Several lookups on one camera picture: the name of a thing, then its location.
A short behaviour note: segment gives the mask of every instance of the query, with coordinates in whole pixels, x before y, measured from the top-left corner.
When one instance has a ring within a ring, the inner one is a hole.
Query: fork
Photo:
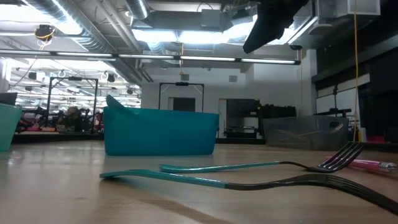
[[[100,174],[99,177],[112,178],[120,175],[149,177],[153,179],[169,180],[174,182],[203,185],[207,187],[216,187],[216,188],[230,189],[230,190],[264,190],[264,189],[271,189],[274,187],[287,187],[287,186],[299,186],[299,185],[328,187],[331,189],[336,189],[345,192],[347,194],[357,196],[363,200],[366,200],[381,208],[384,208],[395,215],[398,215],[398,202],[380,193],[377,193],[374,190],[369,189],[363,185],[357,184],[356,182],[344,179],[342,177],[337,177],[334,175],[306,174],[288,179],[276,180],[260,184],[236,184],[236,183],[222,182],[219,180],[204,179],[199,177],[189,177],[179,174],[168,174],[165,172],[145,170],[145,169],[108,172]]]
[[[348,166],[361,152],[364,143],[362,142],[348,142],[344,145],[334,156],[326,160],[324,163],[315,167],[308,167],[298,162],[292,161],[272,161],[272,162],[257,162],[250,164],[235,164],[223,166],[205,166],[205,167],[184,167],[184,166],[171,166],[161,164],[159,168],[162,172],[169,173],[201,173],[201,172],[216,172],[221,170],[240,169],[257,166],[271,166],[279,164],[290,164],[303,167],[306,171],[317,173],[332,173],[341,170]]]

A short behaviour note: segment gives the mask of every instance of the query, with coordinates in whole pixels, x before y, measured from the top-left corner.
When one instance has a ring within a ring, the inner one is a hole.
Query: teal plastic container
[[[207,155],[214,151],[218,114],[126,109],[127,113],[112,106],[104,109],[109,156]]]
[[[0,152],[10,148],[21,113],[20,107],[0,103]]]

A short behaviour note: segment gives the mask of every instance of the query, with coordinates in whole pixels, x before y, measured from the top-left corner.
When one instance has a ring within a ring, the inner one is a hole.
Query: wooden table
[[[332,152],[217,145],[212,156],[108,157],[100,141],[13,145],[0,154],[0,223],[398,223],[398,217],[360,198],[323,187],[238,192],[102,172],[294,160],[317,165]],[[398,154],[363,152],[365,159],[398,162]],[[304,172],[294,166],[192,174],[255,183]],[[344,169],[336,175],[398,200],[398,178]]]

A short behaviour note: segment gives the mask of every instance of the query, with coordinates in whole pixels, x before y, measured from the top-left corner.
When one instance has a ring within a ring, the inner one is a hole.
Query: teal container
[[[0,152],[10,148],[21,113],[20,107],[0,103]]]
[[[113,107],[104,109],[109,156],[207,155],[214,151],[218,114]]]

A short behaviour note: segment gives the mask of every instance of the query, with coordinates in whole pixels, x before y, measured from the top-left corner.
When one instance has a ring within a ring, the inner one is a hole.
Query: table surface
[[[331,154],[224,144],[217,145],[210,156],[109,157],[101,141],[13,145],[0,154],[0,219],[7,224],[398,223],[398,217],[390,212],[324,187],[239,192],[142,177],[98,177],[112,170],[157,170],[159,164],[210,166],[292,160],[312,166]],[[381,152],[363,152],[360,158],[398,162],[398,154]],[[299,167],[281,165],[191,175],[258,183],[305,173]],[[352,168],[335,175],[398,200],[396,176]]]

